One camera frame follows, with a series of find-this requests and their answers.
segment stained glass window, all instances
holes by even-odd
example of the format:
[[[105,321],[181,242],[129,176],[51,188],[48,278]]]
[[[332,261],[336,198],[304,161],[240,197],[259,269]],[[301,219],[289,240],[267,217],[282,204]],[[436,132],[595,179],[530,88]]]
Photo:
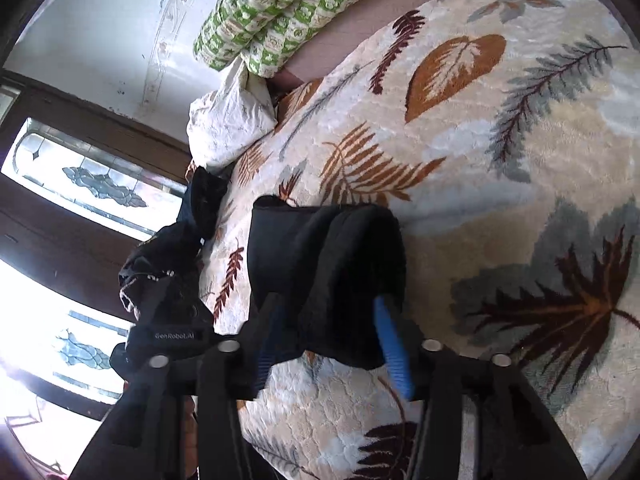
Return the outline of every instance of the stained glass window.
[[[4,371],[24,370],[114,404],[124,381],[109,355],[131,325],[60,296],[2,260],[0,288],[0,416],[31,456],[69,474],[100,422],[37,397]]]
[[[175,221],[186,190],[34,119],[24,123],[2,173],[68,210],[138,240],[147,240]]]

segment white wall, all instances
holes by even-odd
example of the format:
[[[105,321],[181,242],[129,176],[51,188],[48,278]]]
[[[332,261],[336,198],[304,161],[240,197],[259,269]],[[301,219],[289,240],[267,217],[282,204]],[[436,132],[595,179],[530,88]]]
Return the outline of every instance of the white wall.
[[[215,1],[50,0],[5,68],[186,142],[189,104],[220,84],[191,55]]]

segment white pillowcase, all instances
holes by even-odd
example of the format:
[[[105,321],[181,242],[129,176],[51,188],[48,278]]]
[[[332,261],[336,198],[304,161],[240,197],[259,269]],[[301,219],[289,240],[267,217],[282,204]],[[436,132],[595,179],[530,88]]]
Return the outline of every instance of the white pillowcase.
[[[191,103],[189,117],[191,156],[210,172],[236,160],[276,125],[265,80],[251,74],[240,57],[217,92]]]

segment bedspread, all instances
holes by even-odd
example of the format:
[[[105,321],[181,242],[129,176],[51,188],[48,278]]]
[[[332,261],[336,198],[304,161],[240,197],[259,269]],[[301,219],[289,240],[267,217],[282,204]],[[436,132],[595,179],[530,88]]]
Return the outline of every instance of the bedspread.
[[[388,206],[404,312],[465,355],[508,352],[588,475],[608,478],[640,433],[638,102],[640,54],[597,0],[408,12],[293,94],[239,159],[204,251],[216,330],[248,314],[258,196]],[[402,478],[420,403],[384,368],[306,353],[238,409],[289,478]]]

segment black fabric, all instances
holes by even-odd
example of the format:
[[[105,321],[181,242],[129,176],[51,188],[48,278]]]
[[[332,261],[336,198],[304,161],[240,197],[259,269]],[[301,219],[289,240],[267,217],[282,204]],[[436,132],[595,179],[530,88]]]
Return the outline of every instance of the black fabric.
[[[247,269],[250,316],[276,292],[303,349],[353,367],[382,366],[373,299],[390,294],[402,305],[406,274],[391,211],[373,204],[291,207],[274,196],[260,197]]]
[[[138,306],[148,294],[148,280],[175,275],[181,287],[197,296],[196,258],[202,240],[213,236],[228,181],[197,168],[182,199],[177,221],[163,227],[129,255],[120,269],[120,299],[140,318]]]

